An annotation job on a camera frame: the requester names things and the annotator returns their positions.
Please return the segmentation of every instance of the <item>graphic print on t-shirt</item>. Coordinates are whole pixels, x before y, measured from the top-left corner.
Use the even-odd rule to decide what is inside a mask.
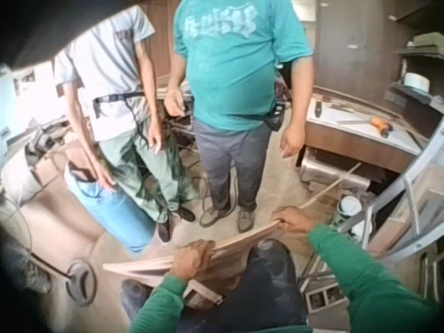
[[[256,31],[257,14],[256,7],[250,2],[239,7],[213,8],[200,19],[194,16],[186,17],[184,37],[194,39],[199,35],[216,37],[226,33],[237,33],[248,38]]]

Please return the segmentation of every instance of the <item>sleeve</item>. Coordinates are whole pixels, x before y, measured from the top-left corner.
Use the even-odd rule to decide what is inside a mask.
[[[381,332],[379,328],[406,332],[408,327],[418,328],[409,332],[419,332],[438,314],[436,304],[407,290],[375,258],[337,231],[320,224],[307,237],[350,300],[350,324],[356,332],[370,331],[369,327],[371,332]]]
[[[67,46],[54,59],[54,81],[55,85],[65,82],[71,82],[79,79],[74,63],[69,56],[69,47]]]
[[[131,8],[131,15],[133,17],[133,41],[138,43],[145,38],[154,34],[155,29],[150,20],[139,6]]]
[[[305,30],[290,0],[270,0],[273,50],[280,62],[313,54]]]
[[[184,1],[182,1],[176,10],[176,14],[174,15],[174,23],[173,23],[173,36],[174,36],[174,52],[180,54],[182,57],[188,57],[188,50],[183,40],[183,31],[182,31],[182,12]]]
[[[142,310],[131,323],[130,333],[175,333],[185,302],[183,293],[187,283],[166,274]]]

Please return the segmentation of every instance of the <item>tool on table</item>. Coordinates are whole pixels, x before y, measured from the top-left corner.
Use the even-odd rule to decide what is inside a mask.
[[[322,101],[316,101],[316,109],[314,110],[314,115],[319,118],[322,114]]]
[[[339,125],[359,125],[362,123],[369,123],[370,125],[376,127],[383,138],[387,138],[389,133],[393,131],[393,126],[387,120],[376,116],[363,120],[341,120],[337,121],[337,123]]]

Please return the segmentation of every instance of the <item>white tabletop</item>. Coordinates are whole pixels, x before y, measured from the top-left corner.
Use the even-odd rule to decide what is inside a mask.
[[[327,102],[323,103],[323,111],[319,118],[316,118],[314,110],[316,109],[316,100],[311,99],[310,106],[307,113],[307,121],[311,123],[317,123],[319,125],[327,126],[330,128],[336,128],[343,130],[344,132],[352,133],[365,137],[367,139],[388,144],[402,151],[406,151],[413,155],[419,155],[421,152],[420,147],[413,141],[410,135],[404,128],[396,124],[393,125],[393,132],[390,132],[387,138],[383,138],[379,131],[369,123],[353,124],[353,125],[341,125],[338,121],[343,120],[363,120],[368,119],[367,114],[361,112],[346,112],[330,108]]]

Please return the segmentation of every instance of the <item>concrete floor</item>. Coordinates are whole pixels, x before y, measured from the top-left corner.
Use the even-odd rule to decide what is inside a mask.
[[[282,159],[279,143],[280,134],[273,133],[268,148],[262,186],[257,197],[256,227],[269,223],[271,213],[275,208],[281,205],[299,205],[307,200],[308,191],[299,181],[298,172],[294,167],[295,160]],[[182,153],[185,166],[192,165],[198,160],[195,153],[189,151]],[[201,176],[203,174],[202,166],[200,164],[194,166],[191,174]],[[202,182],[196,183],[196,186],[201,191],[205,191],[205,185]],[[196,216],[202,214],[200,200],[188,203],[188,207],[194,211]],[[53,288],[50,294],[44,297],[42,307],[49,327],[54,332],[125,332],[129,322],[119,302],[119,287],[124,277],[104,271],[101,268],[102,264],[170,255],[175,252],[178,246],[183,246],[196,239],[213,239],[215,241],[228,239],[238,234],[237,212],[238,208],[230,216],[207,229],[201,228],[198,223],[175,221],[172,241],[167,245],[162,245],[155,235],[153,243],[139,257],[131,255],[108,233],[105,233],[91,249],[88,258],[98,279],[95,301],[89,307],[76,306],[67,297],[63,281],[53,278]],[[296,268],[300,271],[311,254],[307,242],[303,237],[289,235],[285,236],[283,241],[289,245],[294,254]]]

